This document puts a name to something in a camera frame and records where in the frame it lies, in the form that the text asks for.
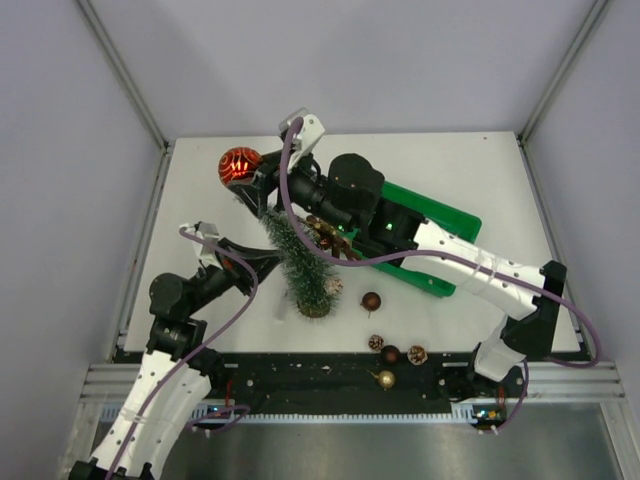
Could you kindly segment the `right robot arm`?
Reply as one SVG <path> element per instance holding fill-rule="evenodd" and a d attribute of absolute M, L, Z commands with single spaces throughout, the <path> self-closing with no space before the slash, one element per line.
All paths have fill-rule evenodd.
<path fill-rule="evenodd" d="M 306 252 L 344 267 L 386 264 L 431 275 L 499 307 L 501 329 L 479 346 L 466 380 L 476 394 L 498 389 L 509 368 L 529 355 L 547 355 L 555 334 L 553 306 L 563 303 L 565 268 L 512 263 L 451 235 L 420 212 L 384 197 L 385 177 L 364 157 L 348 153 L 321 172 L 312 154 L 261 156 L 234 147 L 218 164 L 222 184 L 261 220 L 268 198 Z"/>

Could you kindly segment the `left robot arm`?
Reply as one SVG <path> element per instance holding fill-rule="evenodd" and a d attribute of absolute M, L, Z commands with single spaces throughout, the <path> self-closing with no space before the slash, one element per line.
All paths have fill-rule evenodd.
<path fill-rule="evenodd" d="M 222 356 L 205 335 L 207 324 L 193 316 L 232 289 L 254 300 L 282 256 L 226 238 L 187 237 L 197 246 L 197 273 L 162 273 L 152 280 L 153 323 L 135 382 L 104 439 L 71 468 L 72 479 L 160 478 L 192 411 L 227 387 Z"/>

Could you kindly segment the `dark brown bauble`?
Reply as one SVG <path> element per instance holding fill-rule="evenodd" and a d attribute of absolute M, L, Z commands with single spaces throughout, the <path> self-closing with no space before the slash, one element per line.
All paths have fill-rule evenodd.
<path fill-rule="evenodd" d="M 381 360 L 385 365 L 396 365 L 401 359 L 400 350 L 393 345 L 386 345 L 382 348 Z"/>

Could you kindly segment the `red glitter bauble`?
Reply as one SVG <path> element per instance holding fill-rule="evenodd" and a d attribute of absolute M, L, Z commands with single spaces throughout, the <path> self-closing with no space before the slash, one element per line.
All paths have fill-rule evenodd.
<path fill-rule="evenodd" d="M 250 181 L 262 165 L 263 157 L 249 147 L 227 150 L 218 162 L 218 176 L 224 186 L 236 181 Z"/>

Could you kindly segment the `pine cone pair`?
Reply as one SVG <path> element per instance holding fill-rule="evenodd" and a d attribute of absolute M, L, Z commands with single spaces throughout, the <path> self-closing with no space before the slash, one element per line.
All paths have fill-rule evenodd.
<path fill-rule="evenodd" d="M 413 345 L 407 351 L 407 359 L 412 365 L 419 366 L 428 360 L 428 354 L 421 345 Z"/>

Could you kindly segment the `small green christmas tree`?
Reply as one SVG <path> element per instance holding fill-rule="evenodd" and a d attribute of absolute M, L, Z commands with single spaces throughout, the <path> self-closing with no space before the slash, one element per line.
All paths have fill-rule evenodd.
<path fill-rule="evenodd" d="M 291 303 L 308 319 L 321 319 L 336 308 L 340 295 L 325 291 L 325 281 L 339 277 L 333 266 L 312 253 L 301 241 L 283 210 L 269 205 L 259 218 L 271 245 L 279 251 L 281 270 Z"/>

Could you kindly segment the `brown ribbon bow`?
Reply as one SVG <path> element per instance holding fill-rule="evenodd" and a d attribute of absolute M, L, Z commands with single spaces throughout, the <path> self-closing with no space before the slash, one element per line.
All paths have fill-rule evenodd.
<path fill-rule="evenodd" d="M 332 257 L 344 258 L 347 261 L 362 259 L 360 254 L 353 249 L 352 242 L 343 236 L 336 227 L 314 215 L 308 215 L 304 224 L 309 229 L 316 245 L 321 250 L 329 252 Z"/>

